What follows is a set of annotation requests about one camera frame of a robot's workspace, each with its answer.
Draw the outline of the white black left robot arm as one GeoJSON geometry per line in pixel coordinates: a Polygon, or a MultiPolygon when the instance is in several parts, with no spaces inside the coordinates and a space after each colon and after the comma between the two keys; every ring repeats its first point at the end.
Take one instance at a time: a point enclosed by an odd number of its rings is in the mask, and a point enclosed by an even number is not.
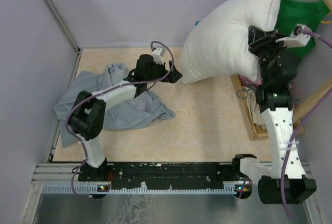
{"type": "Polygon", "coordinates": [[[143,54],[137,60],[136,68],[120,83],[101,91],[81,91],[78,94],[65,127],[69,134],[81,142],[85,153],[84,163],[91,167],[89,174],[95,180],[104,180],[108,174],[99,139],[106,111],[139,96],[146,91],[149,83],[179,81],[183,74],[176,69],[173,60],[169,61],[169,66],[167,70],[164,63],[157,63],[152,55],[143,54]]]}

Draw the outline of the grey-blue pillowcase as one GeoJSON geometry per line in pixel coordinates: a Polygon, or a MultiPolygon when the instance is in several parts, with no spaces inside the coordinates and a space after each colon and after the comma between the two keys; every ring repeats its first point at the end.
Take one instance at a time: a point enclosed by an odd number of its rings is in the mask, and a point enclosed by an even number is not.
{"type": "MultiPolygon", "coordinates": [[[[128,76],[129,69],[123,63],[109,64],[102,74],[82,71],[54,106],[60,120],[62,147],[74,144],[77,139],[66,130],[65,122],[74,102],[81,91],[95,92],[107,89],[121,82],[128,76]]],[[[146,91],[140,96],[121,102],[110,108],[104,117],[103,129],[134,130],[149,126],[155,119],[168,120],[175,113],[166,107],[155,93],[146,91]]]]}

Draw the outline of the white pillow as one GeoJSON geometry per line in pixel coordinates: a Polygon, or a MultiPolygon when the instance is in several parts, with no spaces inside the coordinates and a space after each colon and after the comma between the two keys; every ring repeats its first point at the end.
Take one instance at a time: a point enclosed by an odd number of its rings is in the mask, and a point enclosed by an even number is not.
{"type": "Polygon", "coordinates": [[[182,48],[178,70],[190,84],[221,74],[260,77],[248,50],[248,28],[272,31],[281,0],[228,0],[193,28],[182,48]]]}

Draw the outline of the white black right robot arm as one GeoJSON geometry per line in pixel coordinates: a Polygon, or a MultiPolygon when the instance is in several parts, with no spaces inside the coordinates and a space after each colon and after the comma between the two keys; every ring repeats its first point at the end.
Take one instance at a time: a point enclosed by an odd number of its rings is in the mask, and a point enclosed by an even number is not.
{"type": "Polygon", "coordinates": [[[261,84],[256,89],[256,102],[268,132],[271,168],[262,165],[252,154],[238,154],[232,161],[232,175],[237,180],[248,178],[258,187],[263,204],[299,204],[317,189],[309,179],[298,155],[297,132],[293,127],[293,100],[290,81],[297,75],[299,57],[288,48],[304,47],[310,37],[296,25],[289,37],[279,30],[248,28],[248,49],[258,58],[261,84]]]}

